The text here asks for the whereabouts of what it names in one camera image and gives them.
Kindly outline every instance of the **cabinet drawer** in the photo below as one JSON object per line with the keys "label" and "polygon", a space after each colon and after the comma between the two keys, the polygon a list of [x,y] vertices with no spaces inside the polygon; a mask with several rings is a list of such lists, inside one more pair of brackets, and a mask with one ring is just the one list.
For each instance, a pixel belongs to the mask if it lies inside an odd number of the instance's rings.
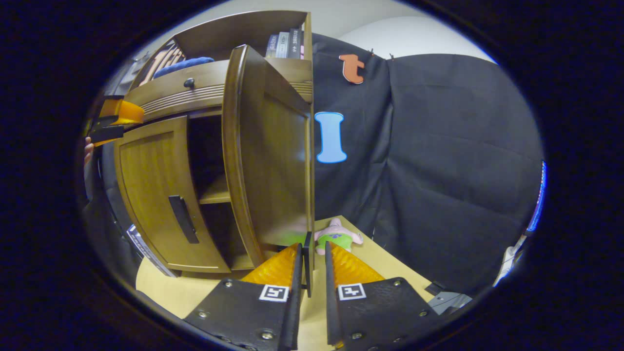
{"label": "cabinet drawer", "polygon": [[[296,59],[267,59],[306,102],[312,102],[312,62]],[[225,74],[230,61],[187,67],[158,77],[131,90],[125,97],[145,110],[144,121],[197,109],[217,109],[223,103]],[[184,86],[193,78],[194,88]]]}

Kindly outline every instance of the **book spine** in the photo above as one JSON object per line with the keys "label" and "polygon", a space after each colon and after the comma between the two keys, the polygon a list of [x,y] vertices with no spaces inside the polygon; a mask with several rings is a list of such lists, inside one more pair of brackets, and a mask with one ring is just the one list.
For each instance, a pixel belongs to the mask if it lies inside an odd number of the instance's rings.
{"label": "book spine", "polygon": [[303,34],[305,34],[305,31],[301,31],[301,59],[303,60]]}
{"label": "book spine", "polygon": [[132,240],[132,243],[143,254],[143,256],[147,257],[147,259],[149,259],[149,261],[152,264],[154,264],[154,266],[156,266],[156,268],[158,268],[159,271],[161,271],[164,275],[167,275],[169,277],[173,277],[173,278],[176,277],[176,275],[173,274],[172,271],[166,268],[165,265],[163,265],[162,262],[158,260],[156,256],[154,256],[154,253],[147,246],[143,238],[141,238],[141,235],[137,232],[137,228],[135,225],[132,225],[128,230],[126,230],[126,233],[128,233],[128,236]]}
{"label": "book spine", "polygon": [[277,50],[275,52],[275,57],[280,57],[282,59],[288,57],[288,37],[290,37],[289,32],[280,32],[280,36],[277,40]]}
{"label": "book spine", "polygon": [[290,40],[288,41],[288,58],[299,59],[301,56],[301,30],[290,29]]}
{"label": "book spine", "polygon": [[275,57],[275,52],[277,51],[277,34],[272,34],[269,37],[269,43],[266,45],[266,55],[265,57]]}

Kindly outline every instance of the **open cabinet door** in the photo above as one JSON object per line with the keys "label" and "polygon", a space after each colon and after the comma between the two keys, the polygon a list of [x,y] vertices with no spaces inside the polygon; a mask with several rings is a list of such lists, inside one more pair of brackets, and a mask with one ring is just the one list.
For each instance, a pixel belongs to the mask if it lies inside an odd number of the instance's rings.
{"label": "open cabinet door", "polygon": [[[225,79],[223,158],[232,208],[255,266],[270,245],[304,244],[314,231],[310,105],[247,45]],[[310,240],[313,268],[314,242]]]}
{"label": "open cabinet door", "polygon": [[169,269],[230,272],[206,227],[191,178],[187,117],[141,126],[115,142],[128,215]]}

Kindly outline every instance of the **drawer knob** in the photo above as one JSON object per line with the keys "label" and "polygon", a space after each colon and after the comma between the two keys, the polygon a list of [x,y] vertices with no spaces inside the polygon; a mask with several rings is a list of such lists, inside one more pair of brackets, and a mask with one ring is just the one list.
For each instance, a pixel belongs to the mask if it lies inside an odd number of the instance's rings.
{"label": "drawer knob", "polygon": [[184,86],[193,89],[195,87],[195,80],[193,78],[188,78],[184,81]]}

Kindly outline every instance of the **pink plush toy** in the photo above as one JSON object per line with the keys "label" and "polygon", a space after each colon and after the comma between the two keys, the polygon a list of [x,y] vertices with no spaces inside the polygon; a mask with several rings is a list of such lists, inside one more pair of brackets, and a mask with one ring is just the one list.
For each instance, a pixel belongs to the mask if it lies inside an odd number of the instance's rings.
{"label": "pink plush toy", "polygon": [[325,243],[331,241],[343,249],[351,252],[351,243],[363,244],[362,234],[351,232],[342,226],[339,218],[334,218],[329,223],[329,227],[314,233],[314,240],[318,241],[316,252],[319,255],[325,254]]}

